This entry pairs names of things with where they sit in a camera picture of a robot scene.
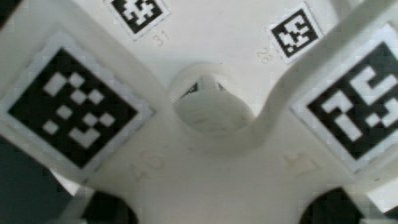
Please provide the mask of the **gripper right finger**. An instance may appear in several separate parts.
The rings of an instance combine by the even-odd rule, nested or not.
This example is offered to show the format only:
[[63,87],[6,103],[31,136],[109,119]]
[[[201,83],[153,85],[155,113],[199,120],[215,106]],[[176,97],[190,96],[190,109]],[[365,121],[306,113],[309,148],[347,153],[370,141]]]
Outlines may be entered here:
[[299,224],[361,224],[366,214],[341,186],[329,189],[311,200]]

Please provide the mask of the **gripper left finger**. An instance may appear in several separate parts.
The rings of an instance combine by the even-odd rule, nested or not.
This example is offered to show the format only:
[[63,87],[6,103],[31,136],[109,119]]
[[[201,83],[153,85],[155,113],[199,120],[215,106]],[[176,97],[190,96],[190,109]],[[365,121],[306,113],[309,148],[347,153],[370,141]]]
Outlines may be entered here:
[[121,198],[80,188],[55,224],[139,224],[139,218]]

